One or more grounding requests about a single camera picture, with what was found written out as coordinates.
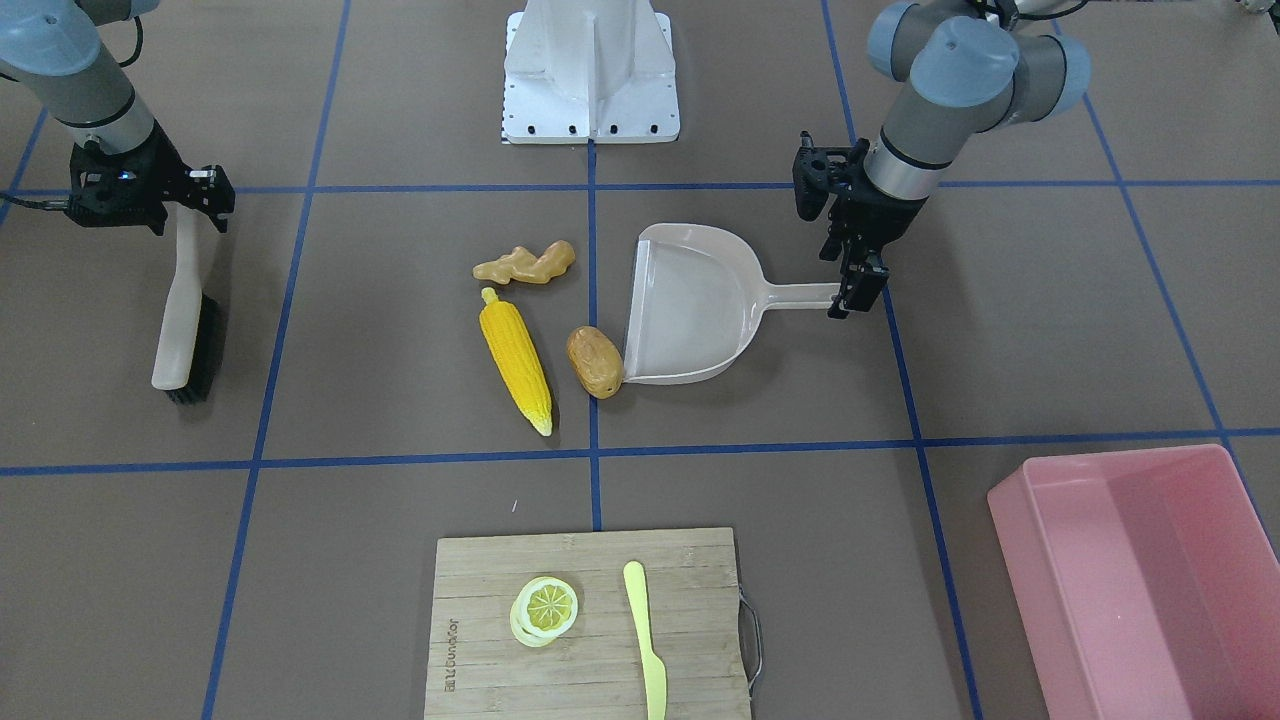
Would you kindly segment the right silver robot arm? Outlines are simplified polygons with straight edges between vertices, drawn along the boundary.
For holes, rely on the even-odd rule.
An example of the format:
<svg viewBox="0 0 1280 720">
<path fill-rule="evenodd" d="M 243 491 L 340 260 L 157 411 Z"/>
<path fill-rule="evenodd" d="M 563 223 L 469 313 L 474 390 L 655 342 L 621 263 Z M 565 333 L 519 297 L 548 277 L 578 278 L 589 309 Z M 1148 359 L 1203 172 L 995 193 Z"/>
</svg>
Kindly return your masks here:
<svg viewBox="0 0 1280 720">
<path fill-rule="evenodd" d="M 100 36 L 140 22 L 156 1 L 5 1 L 3 77 L 27 87 L 70 133 L 70 188 L 61 201 L 29 202 L 88 228 L 147 227 L 163 234 L 179 204 L 228 231 L 236 188 L 220 165 L 186 164 Z"/>
</svg>

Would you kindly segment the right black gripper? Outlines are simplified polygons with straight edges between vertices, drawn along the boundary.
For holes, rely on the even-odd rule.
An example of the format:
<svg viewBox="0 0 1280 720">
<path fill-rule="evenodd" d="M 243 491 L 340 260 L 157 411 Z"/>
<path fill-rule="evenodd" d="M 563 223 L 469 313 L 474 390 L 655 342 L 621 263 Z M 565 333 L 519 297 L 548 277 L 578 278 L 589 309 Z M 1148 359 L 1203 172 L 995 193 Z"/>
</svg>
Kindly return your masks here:
<svg viewBox="0 0 1280 720">
<path fill-rule="evenodd" d="M 106 154 L 95 140 L 72 149 L 68 217 L 81 227 L 150 228 L 165 232 L 166 202 L 207 217 L 228 232 L 236 188 L 220 165 L 188 167 L 166 132 L 155 128 L 136 149 Z"/>
</svg>

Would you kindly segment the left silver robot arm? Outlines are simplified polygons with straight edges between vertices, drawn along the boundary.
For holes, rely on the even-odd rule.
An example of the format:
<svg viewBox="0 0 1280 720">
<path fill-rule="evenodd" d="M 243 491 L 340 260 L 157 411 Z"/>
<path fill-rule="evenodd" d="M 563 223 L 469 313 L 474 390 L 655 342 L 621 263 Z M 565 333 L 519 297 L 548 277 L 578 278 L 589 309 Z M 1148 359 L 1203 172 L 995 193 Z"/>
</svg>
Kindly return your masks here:
<svg viewBox="0 0 1280 720">
<path fill-rule="evenodd" d="M 882 252 L 900 240 L 974 136 L 1056 117 L 1079 102 L 1092 60 L 1074 38 L 1020 35 L 1050 3 L 901 1 L 874 20 L 870 64 L 901 83 L 873 138 L 818 146 L 801 132 L 792 178 L 797 214 L 827 215 L 819 252 L 840 264 L 828 315 L 870 310 L 888 283 Z"/>
</svg>

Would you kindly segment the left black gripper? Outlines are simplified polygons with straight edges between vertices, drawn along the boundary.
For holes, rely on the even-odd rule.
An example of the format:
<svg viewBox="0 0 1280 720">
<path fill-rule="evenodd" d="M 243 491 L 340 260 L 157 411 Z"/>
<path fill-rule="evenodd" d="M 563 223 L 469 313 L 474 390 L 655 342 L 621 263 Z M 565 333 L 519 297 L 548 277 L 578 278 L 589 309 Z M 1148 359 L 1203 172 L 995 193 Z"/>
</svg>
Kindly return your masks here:
<svg viewBox="0 0 1280 720">
<path fill-rule="evenodd" d="M 873 309 L 890 279 L 879 252 L 900 240 L 916 218 L 914 201 L 883 193 L 870 182 L 864 169 L 869 151 L 867 138 L 851 147 L 824 147 L 801 132 L 792 164 L 797 214 L 814 222 L 827 213 L 827 240 L 819 258 L 841 265 L 838 291 L 828 309 L 832 319 Z"/>
</svg>

